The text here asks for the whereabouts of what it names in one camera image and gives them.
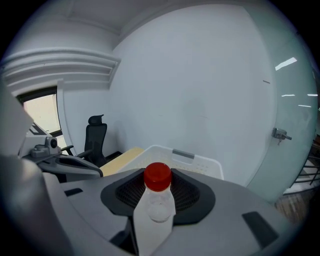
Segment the white plastic basket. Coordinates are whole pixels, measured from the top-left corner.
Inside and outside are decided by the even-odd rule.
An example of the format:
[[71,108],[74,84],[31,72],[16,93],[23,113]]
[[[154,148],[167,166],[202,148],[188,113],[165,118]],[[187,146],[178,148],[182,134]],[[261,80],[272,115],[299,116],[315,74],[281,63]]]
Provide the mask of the white plastic basket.
[[118,173],[137,168],[146,168],[149,164],[155,162],[164,163],[170,168],[187,170],[224,180],[222,167],[218,161],[159,145],[152,145],[147,148],[122,167]]

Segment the red bottle cap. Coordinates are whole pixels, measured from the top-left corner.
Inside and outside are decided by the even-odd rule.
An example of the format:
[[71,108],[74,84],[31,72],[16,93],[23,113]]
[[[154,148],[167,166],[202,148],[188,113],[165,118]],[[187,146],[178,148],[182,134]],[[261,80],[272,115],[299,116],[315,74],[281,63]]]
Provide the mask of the red bottle cap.
[[144,183],[153,191],[163,191],[171,183],[171,170],[168,165],[162,162],[149,164],[144,170]]

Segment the desk surface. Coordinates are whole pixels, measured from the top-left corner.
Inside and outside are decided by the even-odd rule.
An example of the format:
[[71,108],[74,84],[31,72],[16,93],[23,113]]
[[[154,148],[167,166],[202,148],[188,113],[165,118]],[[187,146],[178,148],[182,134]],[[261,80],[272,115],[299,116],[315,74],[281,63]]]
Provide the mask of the desk surface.
[[100,169],[103,173],[103,176],[105,177],[115,174],[119,169],[133,160],[136,156],[140,155],[143,151],[145,150],[140,147],[131,148],[122,155],[106,163],[104,166],[101,166]]

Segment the window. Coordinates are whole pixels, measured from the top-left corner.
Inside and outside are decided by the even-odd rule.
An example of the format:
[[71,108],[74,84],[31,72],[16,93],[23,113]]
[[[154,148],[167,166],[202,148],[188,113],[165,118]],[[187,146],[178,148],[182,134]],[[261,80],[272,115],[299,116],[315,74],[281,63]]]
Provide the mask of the window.
[[37,125],[56,137],[60,148],[67,146],[60,127],[56,86],[28,92],[17,99]]

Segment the door handle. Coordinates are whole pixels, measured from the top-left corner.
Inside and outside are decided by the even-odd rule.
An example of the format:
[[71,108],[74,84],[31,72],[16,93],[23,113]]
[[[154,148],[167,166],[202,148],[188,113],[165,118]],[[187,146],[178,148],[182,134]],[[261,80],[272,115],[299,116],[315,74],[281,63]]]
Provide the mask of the door handle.
[[287,131],[286,130],[281,130],[281,129],[278,129],[278,128],[273,128],[272,137],[274,137],[276,139],[279,139],[280,141],[285,140],[285,139],[287,139],[289,141],[292,140],[292,137],[287,135]]

